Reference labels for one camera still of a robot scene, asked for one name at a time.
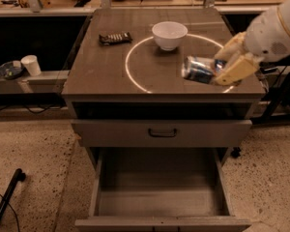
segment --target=closed drawer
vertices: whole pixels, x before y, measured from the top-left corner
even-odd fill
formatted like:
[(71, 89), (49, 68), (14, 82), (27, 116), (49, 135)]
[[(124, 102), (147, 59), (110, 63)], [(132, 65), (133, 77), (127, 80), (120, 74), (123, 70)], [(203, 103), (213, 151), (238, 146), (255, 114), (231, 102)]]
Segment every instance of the closed drawer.
[(240, 232), (216, 149), (102, 149), (80, 231)]
[(73, 120), (84, 147), (238, 147), (250, 120)]

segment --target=bowl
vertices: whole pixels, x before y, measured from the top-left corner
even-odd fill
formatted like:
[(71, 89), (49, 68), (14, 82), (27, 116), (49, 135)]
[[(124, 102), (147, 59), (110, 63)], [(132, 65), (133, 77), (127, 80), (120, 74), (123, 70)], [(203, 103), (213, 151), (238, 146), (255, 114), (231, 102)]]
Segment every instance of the bowl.
[(174, 50), (188, 32), (186, 26), (174, 21), (157, 23), (152, 29), (154, 40), (162, 50)]
[(7, 80), (13, 80), (24, 73), (24, 66), (18, 60), (10, 61), (0, 66), (0, 76)]

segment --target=tabletop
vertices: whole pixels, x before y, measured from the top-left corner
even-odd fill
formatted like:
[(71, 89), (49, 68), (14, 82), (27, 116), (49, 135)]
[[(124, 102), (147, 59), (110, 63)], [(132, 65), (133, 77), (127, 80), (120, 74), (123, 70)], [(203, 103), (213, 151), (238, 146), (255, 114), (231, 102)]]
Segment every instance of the tabletop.
[[(177, 21), (188, 35), (173, 51), (161, 50), (152, 27)], [(132, 43), (101, 45), (99, 35), (130, 32)], [(185, 80), (186, 56), (213, 58), (231, 38), (215, 9), (100, 9), (84, 37), (62, 95), (86, 97), (261, 97), (264, 91), (252, 75), (238, 86), (217, 86)]]

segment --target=drawer handle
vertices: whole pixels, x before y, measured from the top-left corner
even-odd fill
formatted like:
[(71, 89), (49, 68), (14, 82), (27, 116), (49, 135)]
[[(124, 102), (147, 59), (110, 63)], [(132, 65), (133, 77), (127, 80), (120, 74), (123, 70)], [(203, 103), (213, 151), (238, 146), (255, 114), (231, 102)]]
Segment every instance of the drawer handle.
[(148, 134), (152, 137), (175, 137), (177, 135), (177, 130), (153, 130), (148, 129)]

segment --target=glowing circle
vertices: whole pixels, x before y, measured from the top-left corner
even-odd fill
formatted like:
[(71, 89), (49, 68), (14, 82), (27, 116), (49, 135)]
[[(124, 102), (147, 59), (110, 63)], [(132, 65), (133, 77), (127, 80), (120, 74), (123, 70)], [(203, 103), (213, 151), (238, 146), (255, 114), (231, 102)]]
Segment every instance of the glowing circle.
[[(207, 38), (207, 37), (203, 37), (203, 36), (198, 36), (198, 35), (192, 35), (192, 34), (187, 34), (187, 36), (190, 36), (190, 37), (193, 37), (193, 38), (197, 38), (197, 39), (200, 39), (200, 40), (203, 40), (203, 41), (207, 41), (207, 42), (210, 42), (210, 43), (212, 43), (212, 44), (215, 44), (215, 45), (217, 45), (218, 47), (220, 47), (220, 48), (223, 48), (223, 45), (222, 44), (220, 44), (220, 43), (218, 43), (218, 42), (216, 42), (216, 41), (214, 41), (214, 40), (212, 40), (212, 39), (210, 39), (210, 38)], [(149, 40), (151, 40), (153, 37), (149, 37), (149, 38), (146, 38), (146, 39), (144, 39), (144, 40), (142, 40), (142, 41), (140, 41), (139, 43), (137, 43), (129, 52), (128, 52), (128, 54), (127, 54), (127, 56), (126, 56), (126, 60), (125, 60), (125, 68), (126, 68), (126, 73), (127, 73), (127, 75), (128, 75), (128, 77), (129, 77), (129, 79), (130, 79), (130, 81), (137, 87), (137, 88), (139, 88), (140, 90), (142, 90), (143, 92), (145, 92), (145, 93), (148, 93), (148, 94), (151, 94), (151, 93), (153, 93), (152, 91), (150, 91), (150, 90), (147, 90), (147, 89), (145, 89), (144, 87), (142, 87), (134, 78), (133, 78), (133, 76), (131, 75), (131, 73), (130, 73), (130, 70), (129, 70), (129, 68), (130, 68), (130, 66), (129, 66), (129, 59), (130, 59), (130, 57), (131, 57), (131, 55), (132, 55), (132, 53), (133, 53), (133, 51), (137, 48), (137, 47), (139, 47), (141, 44), (143, 44), (143, 43), (145, 43), (145, 42), (147, 42), (147, 41), (149, 41)]]

